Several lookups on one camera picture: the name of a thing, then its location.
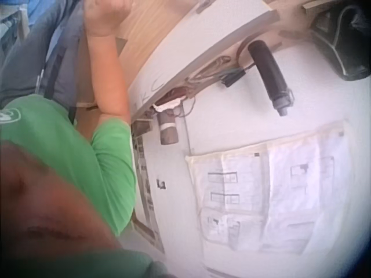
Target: black cylinder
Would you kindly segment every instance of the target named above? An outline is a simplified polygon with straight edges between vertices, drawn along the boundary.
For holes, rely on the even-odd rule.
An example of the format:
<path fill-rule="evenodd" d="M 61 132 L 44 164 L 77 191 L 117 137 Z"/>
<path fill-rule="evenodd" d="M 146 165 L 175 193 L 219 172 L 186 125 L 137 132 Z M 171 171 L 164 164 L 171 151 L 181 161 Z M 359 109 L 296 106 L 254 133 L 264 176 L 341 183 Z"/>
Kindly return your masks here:
<path fill-rule="evenodd" d="M 287 115 L 286 108 L 292 106 L 290 91 L 270 49 L 265 42 L 254 41 L 248 50 L 263 79 L 273 107 L 280 116 Z"/>

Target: green sleeve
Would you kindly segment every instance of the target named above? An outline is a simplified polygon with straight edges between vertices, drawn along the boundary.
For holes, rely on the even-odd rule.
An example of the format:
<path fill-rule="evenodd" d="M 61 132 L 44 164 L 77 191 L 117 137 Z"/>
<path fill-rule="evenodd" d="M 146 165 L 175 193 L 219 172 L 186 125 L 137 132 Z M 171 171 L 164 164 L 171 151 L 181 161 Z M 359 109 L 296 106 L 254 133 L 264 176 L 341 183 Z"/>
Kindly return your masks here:
<path fill-rule="evenodd" d="M 118 236 L 129 223 L 135 203 L 135 175 L 130 127 L 119 119 L 101 124 L 92 138 L 108 198 L 109 215 L 104 215 Z"/>

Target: black connector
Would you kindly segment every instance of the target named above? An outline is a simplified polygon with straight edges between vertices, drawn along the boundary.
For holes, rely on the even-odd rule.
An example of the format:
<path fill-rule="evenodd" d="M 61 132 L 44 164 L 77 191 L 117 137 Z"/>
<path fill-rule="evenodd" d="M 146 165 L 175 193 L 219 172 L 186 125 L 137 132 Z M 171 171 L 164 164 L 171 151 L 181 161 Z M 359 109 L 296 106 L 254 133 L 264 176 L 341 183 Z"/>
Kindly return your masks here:
<path fill-rule="evenodd" d="M 236 83 L 237 81 L 239 81 L 243 76 L 245 76 L 246 74 L 246 71 L 241 68 L 240 70 L 234 72 L 233 74 L 228 74 L 226 77 L 224 77 L 221 82 L 227 87 L 229 88 L 230 86 L 232 86 L 234 83 Z"/>

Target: small black object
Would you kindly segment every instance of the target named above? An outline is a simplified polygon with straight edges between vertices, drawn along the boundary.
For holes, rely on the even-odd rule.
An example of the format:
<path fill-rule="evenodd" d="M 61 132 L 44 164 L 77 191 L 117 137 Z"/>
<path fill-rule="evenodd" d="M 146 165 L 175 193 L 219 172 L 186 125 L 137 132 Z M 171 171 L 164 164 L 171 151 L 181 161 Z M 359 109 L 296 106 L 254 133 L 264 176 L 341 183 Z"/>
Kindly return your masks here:
<path fill-rule="evenodd" d="M 234 83 L 239 81 L 244 75 L 246 74 L 246 71 L 241 68 L 239 71 L 234 72 L 233 74 L 228 74 L 226 77 L 224 77 L 221 82 L 229 88 Z"/>
<path fill-rule="evenodd" d="M 369 14 L 352 1 L 320 13 L 311 24 L 317 48 L 346 81 L 370 75 Z"/>
<path fill-rule="evenodd" d="M 263 41 L 252 42 L 248 49 L 263 79 L 274 109 L 280 116 L 286 116 L 287 107 L 293 105 L 294 99 L 272 52 Z"/>

